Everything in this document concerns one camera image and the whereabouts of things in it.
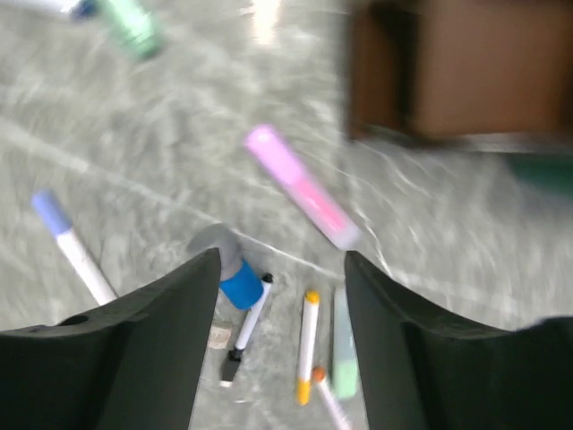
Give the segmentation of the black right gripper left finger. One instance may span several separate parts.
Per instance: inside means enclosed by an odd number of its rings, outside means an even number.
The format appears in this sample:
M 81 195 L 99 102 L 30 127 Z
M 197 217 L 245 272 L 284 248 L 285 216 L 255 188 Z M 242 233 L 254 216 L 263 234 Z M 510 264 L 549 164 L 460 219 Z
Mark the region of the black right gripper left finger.
M 219 275 L 209 249 L 57 325 L 3 331 L 2 428 L 187 428 Z

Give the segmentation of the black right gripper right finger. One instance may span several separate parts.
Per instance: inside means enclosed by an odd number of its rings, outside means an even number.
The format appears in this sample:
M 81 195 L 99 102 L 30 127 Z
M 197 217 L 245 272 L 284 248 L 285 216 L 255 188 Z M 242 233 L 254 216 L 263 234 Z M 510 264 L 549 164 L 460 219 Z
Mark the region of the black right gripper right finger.
M 435 305 L 356 251 L 345 276 L 370 428 L 571 428 L 570 318 L 493 328 Z

